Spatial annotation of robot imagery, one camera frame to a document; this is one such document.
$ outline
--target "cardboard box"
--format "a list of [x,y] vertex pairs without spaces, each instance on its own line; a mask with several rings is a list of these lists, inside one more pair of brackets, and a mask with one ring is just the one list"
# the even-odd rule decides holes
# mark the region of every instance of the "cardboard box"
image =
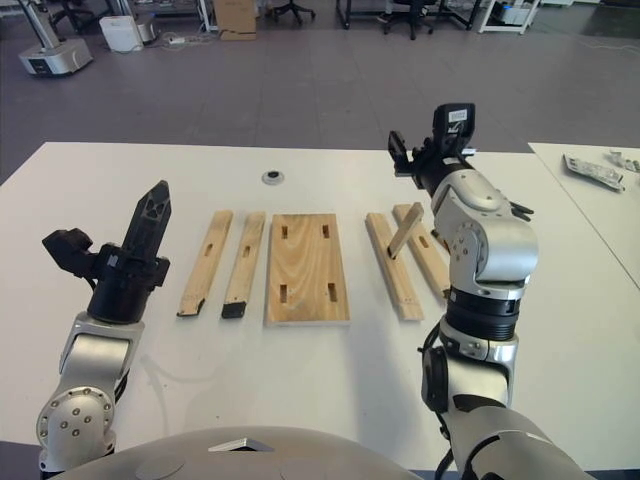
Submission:
[[255,40],[254,0],[213,0],[220,40]]

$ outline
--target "label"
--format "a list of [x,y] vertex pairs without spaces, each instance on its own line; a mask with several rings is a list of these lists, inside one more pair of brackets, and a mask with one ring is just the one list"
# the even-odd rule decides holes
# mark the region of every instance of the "label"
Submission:
[[449,112],[449,123],[462,122],[467,119],[467,109]]

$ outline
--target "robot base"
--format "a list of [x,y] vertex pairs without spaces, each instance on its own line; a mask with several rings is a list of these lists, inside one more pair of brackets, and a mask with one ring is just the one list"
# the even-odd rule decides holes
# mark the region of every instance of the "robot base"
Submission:
[[80,38],[51,49],[34,46],[19,56],[27,72],[38,77],[71,75],[93,60],[86,42]]

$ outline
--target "office chair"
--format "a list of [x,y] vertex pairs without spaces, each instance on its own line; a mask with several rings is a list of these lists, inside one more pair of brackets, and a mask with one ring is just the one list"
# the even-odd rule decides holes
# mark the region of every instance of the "office chair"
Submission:
[[316,18],[316,12],[313,11],[310,8],[304,8],[301,7],[300,5],[297,5],[293,2],[293,0],[289,0],[289,3],[287,3],[286,5],[282,5],[280,7],[274,7],[273,10],[271,11],[271,15],[273,16],[273,20],[278,23],[278,17],[284,13],[287,13],[289,10],[291,10],[293,12],[293,14],[296,17],[296,20],[298,20],[298,24],[302,25],[302,17],[300,16],[300,13],[310,13],[311,14],[311,20]]
[[[438,13],[442,9],[442,5],[444,4],[444,1],[445,0],[440,1],[440,7],[438,8]],[[385,35],[387,35],[393,25],[401,22],[406,22],[409,24],[411,40],[415,40],[416,28],[426,23],[424,20],[424,17],[421,16],[422,7],[424,7],[425,5],[435,5],[437,3],[437,0],[394,0],[393,3],[396,3],[398,5],[407,5],[409,6],[409,11],[393,12],[391,14],[391,18],[389,19],[389,21],[385,23],[384,26],[382,27],[382,31],[384,32]],[[437,21],[438,21],[438,14],[436,14],[435,16],[434,23],[432,23],[431,25],[428,25],[429,30],[427,31],[427,33],[429,35],[433,34],[433,29],[435,28],[434,25],[435,25],[435,22]]]
[[105,15],[113,15],[113,9],[109,0],[104,0],[107,5],[107,9],[98,15],[94,14],[91,10],[84,8],[72,8],[71,4],[75,7],[82,7],[82,0],[60,0],[60,6],[62,10],[51,15],[51,24],[56,29],[57,24],[63,19],[68,18],[69,23],[73,27],[73,31],[80,35],[82,31],[91,23],[98,20]]

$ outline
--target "wooden plank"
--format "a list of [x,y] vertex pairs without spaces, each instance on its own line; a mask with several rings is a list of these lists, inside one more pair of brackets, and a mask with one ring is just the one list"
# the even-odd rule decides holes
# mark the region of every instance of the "wooden plank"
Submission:
[[274,215],[268,283],[268,325],[348,321],[336,216]]
[[398,316],[401,320],[424,320],[402,256],[392,259],[387,252],[387,245],[391,241],[391,228],[387,219],[382,213],[368,213],[365,224]]
[[424,209],[420,202],[414,203],[402,220],[398,220],[398,231],[395,233],[389,243],[389,256],[396,258],[400,249],[404,247],[407,240],[411,236],[413,228],[422,220]]
[[[410,211],[408,204],[395,205],[393,216],[398,223],[406,218]],[[444,262],[431,235],[419,222],[411,232],[409,237],[409,249],[413,253],[422,275],[431,289],[441,298],[446,298],[446,291],[449,290],[449,267]]]
[[207,235],[200,247],[200,253],[198,253],[198,258],[182,294],[178,316],[186,317],[200,313],[200,309],[209,295],[232,218],[233,212],[231,210],[220,210],[213,215]]
[[244,316],[258,264],[265,218],[265,212],[254,212],[250,213],[245,220],[236,262],[222,307],[222,318],[242,318]]

